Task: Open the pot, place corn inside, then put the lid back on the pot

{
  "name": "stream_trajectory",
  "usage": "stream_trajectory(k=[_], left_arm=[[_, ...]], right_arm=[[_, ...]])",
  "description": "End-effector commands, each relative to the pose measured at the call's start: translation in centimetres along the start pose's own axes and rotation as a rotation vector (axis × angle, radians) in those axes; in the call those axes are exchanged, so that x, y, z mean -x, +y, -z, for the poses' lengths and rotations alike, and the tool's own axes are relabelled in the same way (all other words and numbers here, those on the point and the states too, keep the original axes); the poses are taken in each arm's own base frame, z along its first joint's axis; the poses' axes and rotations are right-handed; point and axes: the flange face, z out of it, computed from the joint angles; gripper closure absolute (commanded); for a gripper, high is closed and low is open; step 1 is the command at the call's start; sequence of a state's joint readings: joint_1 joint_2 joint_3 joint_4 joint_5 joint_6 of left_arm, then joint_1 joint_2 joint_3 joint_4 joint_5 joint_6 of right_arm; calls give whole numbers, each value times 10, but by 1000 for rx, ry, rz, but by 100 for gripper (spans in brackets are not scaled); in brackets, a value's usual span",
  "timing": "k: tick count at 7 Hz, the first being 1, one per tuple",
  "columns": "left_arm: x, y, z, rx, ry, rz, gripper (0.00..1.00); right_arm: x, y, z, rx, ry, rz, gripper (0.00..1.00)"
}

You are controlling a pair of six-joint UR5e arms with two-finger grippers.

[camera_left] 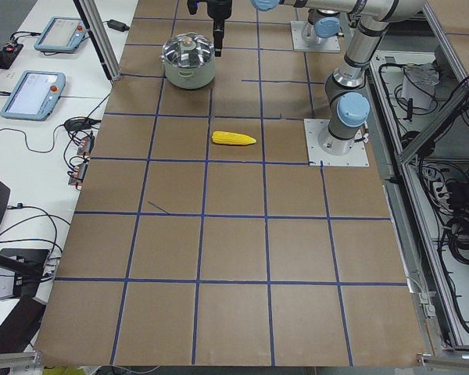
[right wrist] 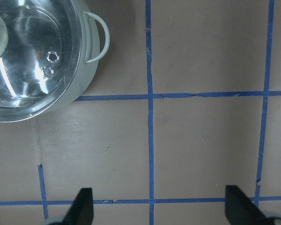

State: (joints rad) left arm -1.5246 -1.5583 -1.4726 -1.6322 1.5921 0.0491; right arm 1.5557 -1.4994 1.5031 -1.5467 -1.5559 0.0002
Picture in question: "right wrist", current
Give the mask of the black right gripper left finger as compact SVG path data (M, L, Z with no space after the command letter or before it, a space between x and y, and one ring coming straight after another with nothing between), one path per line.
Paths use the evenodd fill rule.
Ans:
M81 188L70 209L61 221L62 225L91 225L94 219L92 188Z

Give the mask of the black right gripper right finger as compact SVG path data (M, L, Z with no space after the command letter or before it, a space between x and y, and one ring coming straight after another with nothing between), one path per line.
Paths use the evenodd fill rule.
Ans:
M274 225L236 185L225 188L225 216L230 225Z

